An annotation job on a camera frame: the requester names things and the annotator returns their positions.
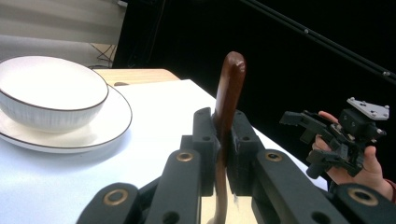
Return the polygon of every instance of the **human hand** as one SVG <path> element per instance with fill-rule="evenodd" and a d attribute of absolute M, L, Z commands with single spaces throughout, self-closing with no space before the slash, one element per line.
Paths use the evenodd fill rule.
<path fill-rule="evenodd" d="M 319 111 L 318 114 L 331 122 L 338 123 L 337 118 L 327 112 Z M 319 134 L 316 135 L 312 148 L 331 151 L 330 147 L 323 141 Z M 384 179 L 382 167 L 375 156 L 375 152 L 376 148 L 373 146 L 369 146 L 364 150 L 363 169 L 355 176 L 349 175 L 347 170 L 342 167 L 332 167 L 327 174 L 337 185 L 347 183 L 361 184 L 375 189 L 391 200 L 393 188 L 391 184 Z"/>

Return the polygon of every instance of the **wooden table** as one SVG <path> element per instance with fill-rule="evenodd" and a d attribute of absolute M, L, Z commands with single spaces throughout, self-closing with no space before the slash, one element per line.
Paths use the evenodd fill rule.
<path fill-rule="evenodd" d="M 165 69 L 95 69 L 108 85 L 142 84 L 150 82 L 180 80 L 173 73 Z M 238 197 L 235 200 L 228 185 L 227 224 L 255 223 L 256 218 L 251 210 L 250 197 Z M 201 204 L 201 223 L 210 224 L 215 215 L 216 195 L 203 197 Z"/>
<path fill-rule="evenodd" d="M 95 69 L 110 86 L 180 80 L 166 69 Z"/>

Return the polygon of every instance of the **table surface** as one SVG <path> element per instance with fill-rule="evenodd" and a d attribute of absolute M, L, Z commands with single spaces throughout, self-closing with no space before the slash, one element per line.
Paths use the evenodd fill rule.
<path fill-rule="evenodd" d="M 36 152 L 0 140 L 0 223 L 74 223 L 101 188 L 115 182 L 143 187 L 161 175 L 181 136 L 191 134 L 193 113 L 208 106 L 214 111 L 212 96 L 167 70 L 95 71 L 130 104 L 131 127 L 113 147 L 70 155 Z M 120 82 L 131 85 L 117 86 Z M 266 148 L 290 155 L 255 131 Z M 320 188 L 327 186 L 324 179 L 312 181 Z M 201 223 L 206 224 L 214 216 L 215 197 L 202 200 Z M 229 190 L 227 223 L 254 222 L 250 198 L 235 201 Z"/>

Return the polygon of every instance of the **black background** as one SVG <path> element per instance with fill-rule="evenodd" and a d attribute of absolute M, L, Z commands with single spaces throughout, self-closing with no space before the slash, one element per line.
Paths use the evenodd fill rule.
<path fill-rule="evenodd" d="M 262 2 L 396 71 L 394 3 Z M 161 14 L 162 3 L 129 3 L 113 68 L 165 68 L 181 79 L 192 79 L 216 97 L 224 57 L 237 51 L 247 61 L 238 109 L 255 128 L 303 162 L 311 146 L 299 140 L 302 127 L 279 124 L 285 111 L 325 110 L 338 117 L 342 109 L 350 107 L 347 98 L 352 96 L 389 105 L 390 119 L 376 123 L 388 133 L 376 144 L 377 157 L 384 177 L 396 180 L 392 111 L 396 109 L 396 86 L 239 1 L 168 0 Z M 148 36 L 152 42 L 146 45 Z"/>

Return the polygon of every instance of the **white bowl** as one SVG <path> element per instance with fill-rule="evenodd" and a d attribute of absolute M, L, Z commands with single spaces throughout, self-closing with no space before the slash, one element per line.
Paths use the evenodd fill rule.
<path fill-rule="evenodd" d="M 44 132 L 70 132 L 88 124 L 108 96 L 97 73 L 64 59 L 25 56 L 0 62 L 0 109 Z"/>

